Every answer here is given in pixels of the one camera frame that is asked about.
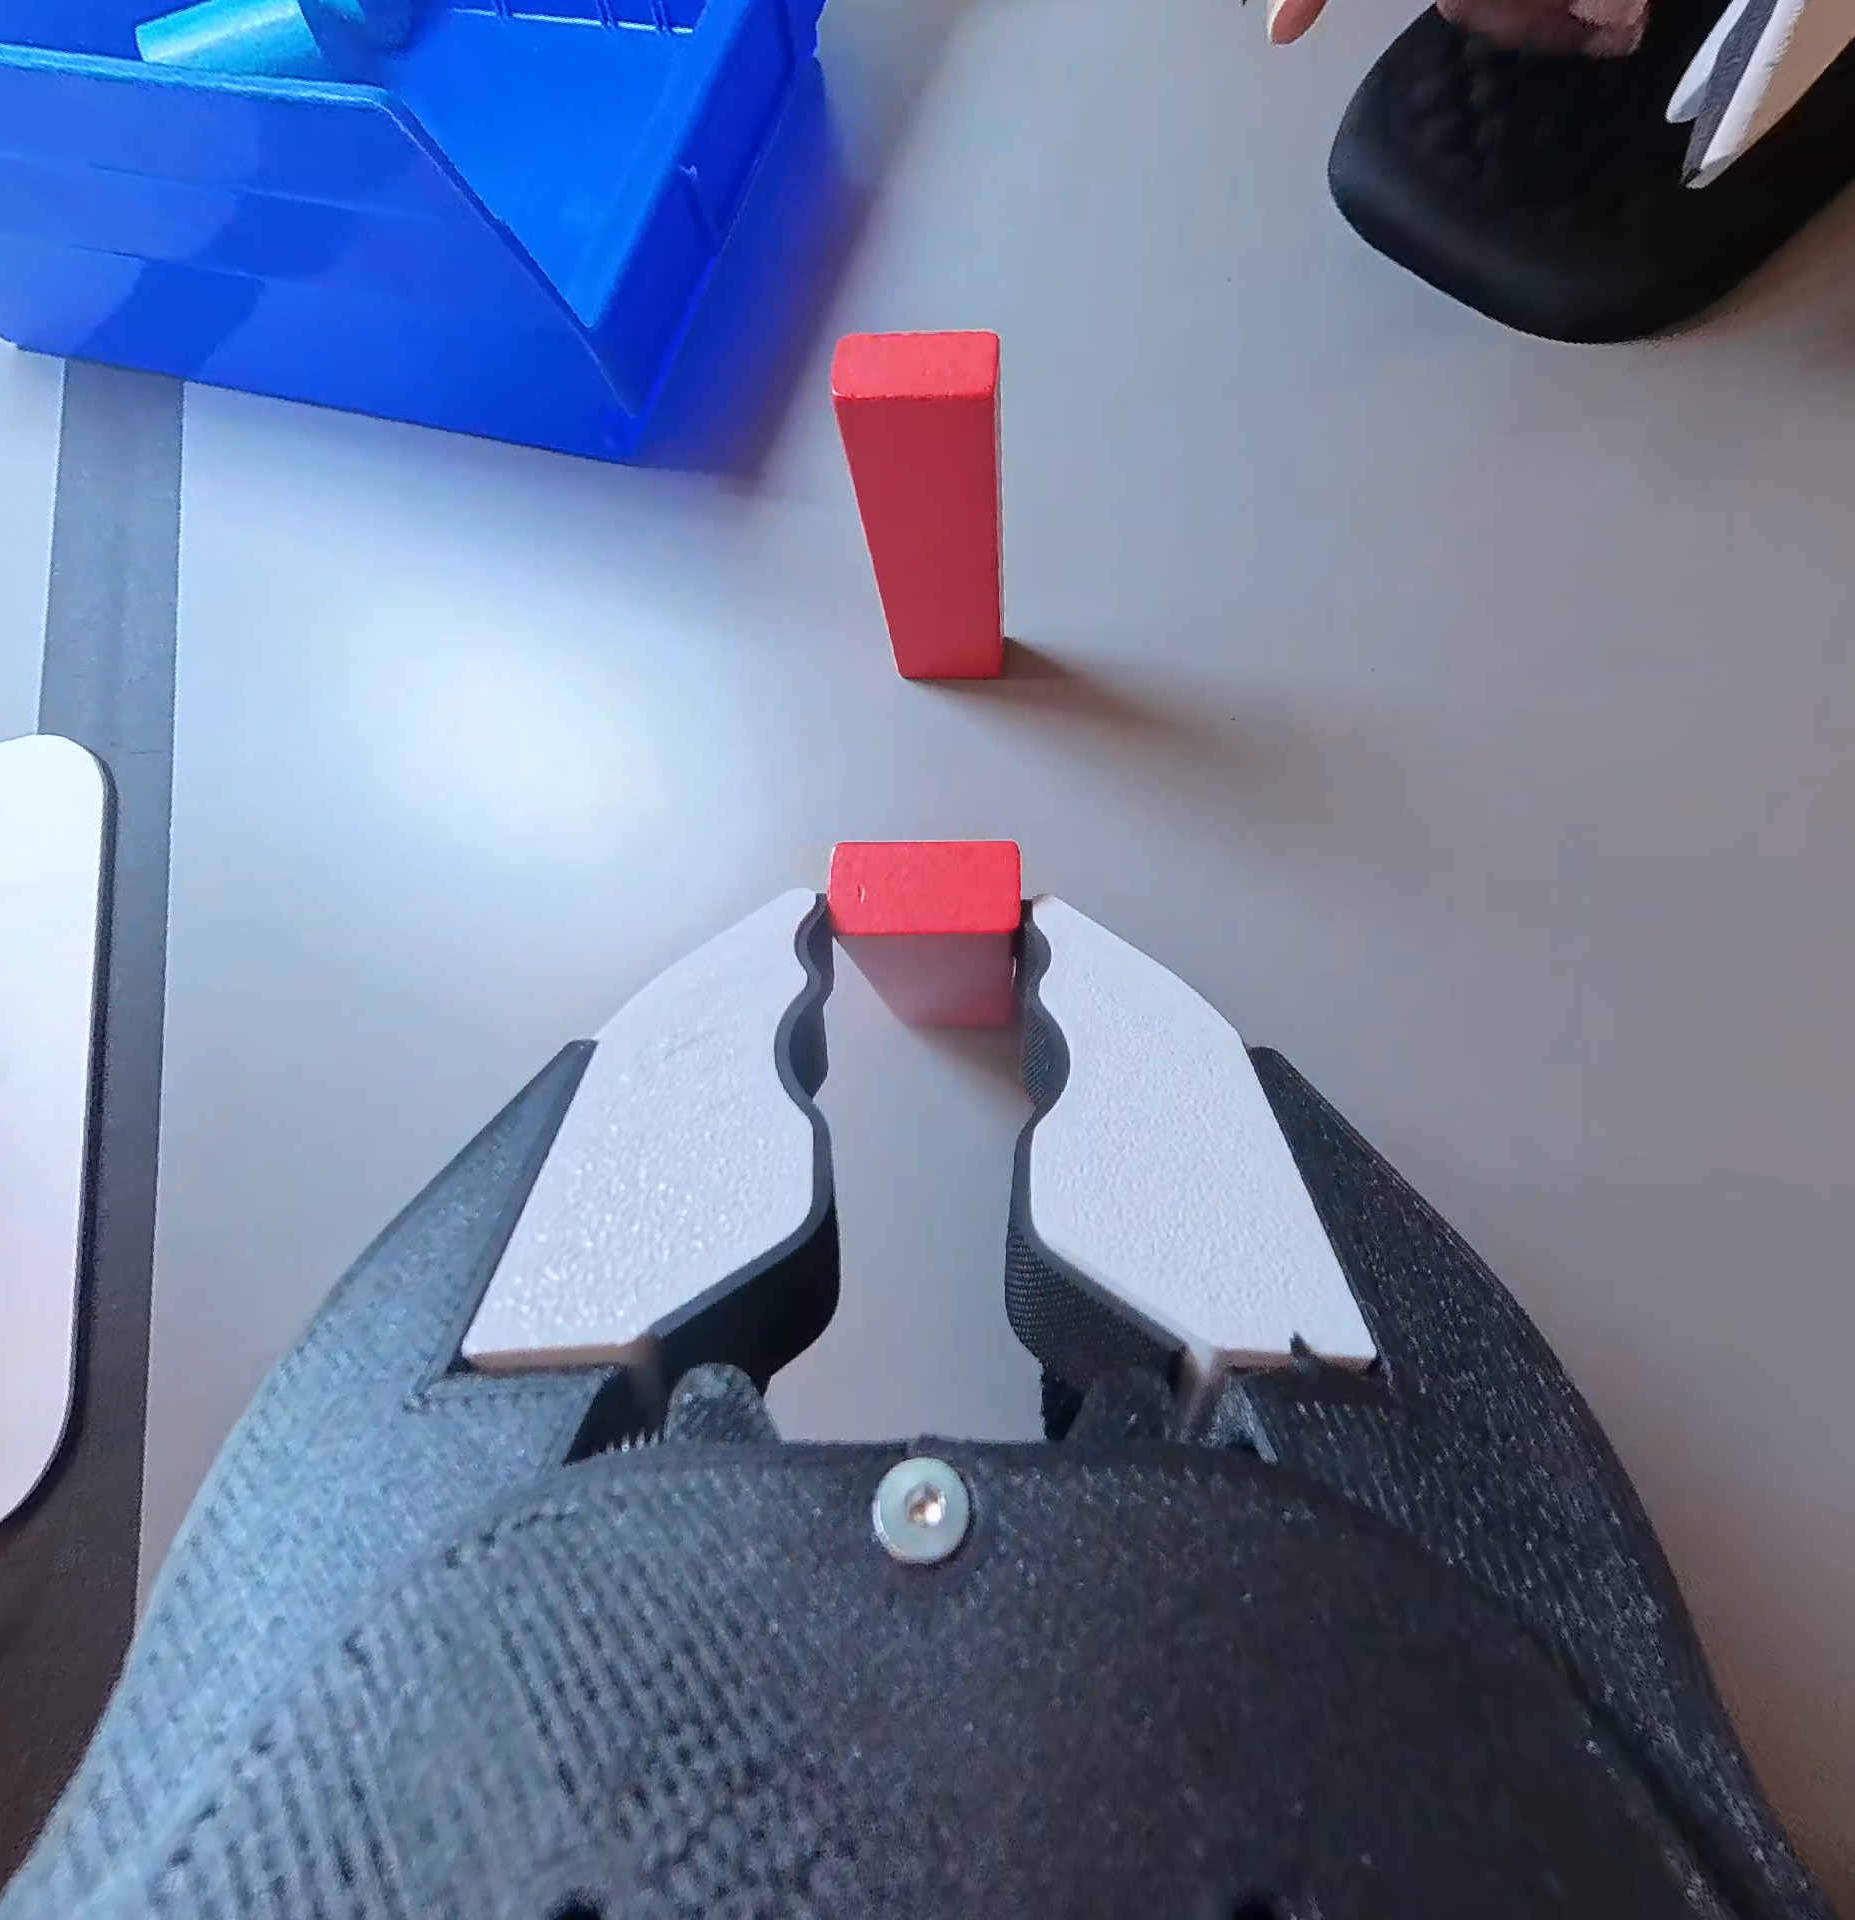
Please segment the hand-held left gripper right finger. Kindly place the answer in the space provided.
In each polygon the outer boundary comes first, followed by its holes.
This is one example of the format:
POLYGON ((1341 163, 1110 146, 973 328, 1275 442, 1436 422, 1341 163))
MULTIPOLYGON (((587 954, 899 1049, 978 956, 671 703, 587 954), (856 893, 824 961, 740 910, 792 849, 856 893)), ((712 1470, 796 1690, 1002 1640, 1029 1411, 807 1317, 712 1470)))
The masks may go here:
POLYGON ((1369 1318, 1235 1026, 1059 894, 1028 904, 1019 1006, 1008 1318, 1044 1437, 1132 1377, 1187 1437, 1245 1429, 1251 1401, 1383 1407, 1369 1318))

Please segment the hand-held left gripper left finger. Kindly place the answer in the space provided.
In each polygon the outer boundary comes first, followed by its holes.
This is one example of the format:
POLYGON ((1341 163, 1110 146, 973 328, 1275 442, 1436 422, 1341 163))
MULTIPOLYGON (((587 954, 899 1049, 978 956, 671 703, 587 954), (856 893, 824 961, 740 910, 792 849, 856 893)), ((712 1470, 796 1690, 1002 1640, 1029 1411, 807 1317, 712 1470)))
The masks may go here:
POLYGON ((824 900, 792 887, 604 1023, 462 1338, 471 1372, 595 1372, 574 1446, 630 1446, 690 1369, 766 1390, 817 1344, 841 1294, 831 986, 824 900))

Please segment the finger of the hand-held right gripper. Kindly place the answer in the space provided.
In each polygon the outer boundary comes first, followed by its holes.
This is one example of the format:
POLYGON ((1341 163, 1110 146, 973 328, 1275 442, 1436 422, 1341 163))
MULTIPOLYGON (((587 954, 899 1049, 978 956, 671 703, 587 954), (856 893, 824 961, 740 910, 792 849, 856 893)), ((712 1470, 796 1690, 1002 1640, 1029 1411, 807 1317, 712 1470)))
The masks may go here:
POLYGON ((1855 38, 1855 3, 1729 3, 1683 72, 1683 183, 1706 187, 1796 109, 1855 38))
POLYGON ((1666 120, 1690 130, 1772 130, 1794 105, 1794 4, 1727 4, 1686 69, 1666 120))

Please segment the red wooden plank block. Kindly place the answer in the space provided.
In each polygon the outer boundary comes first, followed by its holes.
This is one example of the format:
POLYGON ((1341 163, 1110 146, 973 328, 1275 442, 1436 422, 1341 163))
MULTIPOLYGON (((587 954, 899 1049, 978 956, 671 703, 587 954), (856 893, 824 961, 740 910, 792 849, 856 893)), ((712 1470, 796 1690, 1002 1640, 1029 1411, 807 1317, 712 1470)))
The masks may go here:
POLYGON ((999 679, 999 336, 848 333, 828 378, 896 671, 907 680, 999 679))
POLYGON ((1023 918, 1012 840, 840 842, 828 923, 883 1006, 916 1030, 1006 1027, 1023 918))

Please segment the blue plastic bin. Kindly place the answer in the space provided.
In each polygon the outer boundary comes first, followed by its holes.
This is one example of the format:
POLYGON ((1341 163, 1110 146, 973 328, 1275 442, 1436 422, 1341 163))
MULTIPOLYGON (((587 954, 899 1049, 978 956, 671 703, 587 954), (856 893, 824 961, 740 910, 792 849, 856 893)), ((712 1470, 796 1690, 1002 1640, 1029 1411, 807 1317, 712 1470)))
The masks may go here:
POLYGON ((317 81, 143 62, 137 24, 182 6, 0 4, 0 337, 605 462, 821 15, 421 4, 317 81))

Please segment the black mesh wrist rest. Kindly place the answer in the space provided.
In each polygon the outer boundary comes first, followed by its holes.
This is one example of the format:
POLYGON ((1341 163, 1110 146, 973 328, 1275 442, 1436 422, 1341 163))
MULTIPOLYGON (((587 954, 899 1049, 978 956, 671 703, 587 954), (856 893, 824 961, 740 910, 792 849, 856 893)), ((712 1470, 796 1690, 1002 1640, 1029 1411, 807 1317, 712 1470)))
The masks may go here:
POLYGON ((1423 11, 1327 157, 1361 238, 1487 319, 1614 345, 1726 300, 1855 182, 1855 40, 1753 152, 1683 179, 1666 120, 1723 4, 1648 4, 1636 50, 1514 50, 1423 11))

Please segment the white document stand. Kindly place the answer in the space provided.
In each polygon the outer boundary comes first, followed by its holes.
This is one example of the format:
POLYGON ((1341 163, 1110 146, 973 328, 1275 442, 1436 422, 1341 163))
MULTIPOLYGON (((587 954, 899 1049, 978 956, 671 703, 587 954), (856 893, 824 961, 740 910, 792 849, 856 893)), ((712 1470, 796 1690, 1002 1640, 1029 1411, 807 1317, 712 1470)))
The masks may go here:
POLYGON ((0 1526, 76 1392, 109 789, 69 738, 0 739, 0 1526))

